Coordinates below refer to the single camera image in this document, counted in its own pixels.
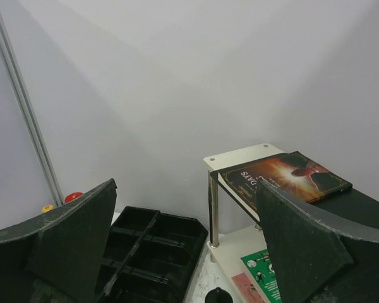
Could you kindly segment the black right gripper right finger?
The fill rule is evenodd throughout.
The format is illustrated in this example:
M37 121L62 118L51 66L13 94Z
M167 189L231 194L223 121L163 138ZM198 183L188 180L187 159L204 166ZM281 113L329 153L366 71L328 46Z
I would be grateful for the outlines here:
M265 180L257 211L284 302L379 302L379 229Z

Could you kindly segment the black six-compartment plastic tray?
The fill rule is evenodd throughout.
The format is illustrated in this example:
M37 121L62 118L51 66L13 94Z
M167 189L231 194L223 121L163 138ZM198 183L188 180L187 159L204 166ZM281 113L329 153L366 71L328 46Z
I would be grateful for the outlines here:
M111 225L93 302L184 302L207 237L195 218L127 206Z

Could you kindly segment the black-lid pepper shaker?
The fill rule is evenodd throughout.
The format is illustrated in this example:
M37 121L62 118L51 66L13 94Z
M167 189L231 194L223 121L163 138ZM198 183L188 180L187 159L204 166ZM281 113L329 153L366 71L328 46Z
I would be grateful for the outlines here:
M233 299L228 291L216 287L206 294L205 303L233 303Z

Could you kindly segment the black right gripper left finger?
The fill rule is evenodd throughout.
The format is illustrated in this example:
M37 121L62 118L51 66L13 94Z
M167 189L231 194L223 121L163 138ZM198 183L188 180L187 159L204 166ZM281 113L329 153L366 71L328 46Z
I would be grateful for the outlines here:
M116 204L114 179L0 230L0 302L91 302Z

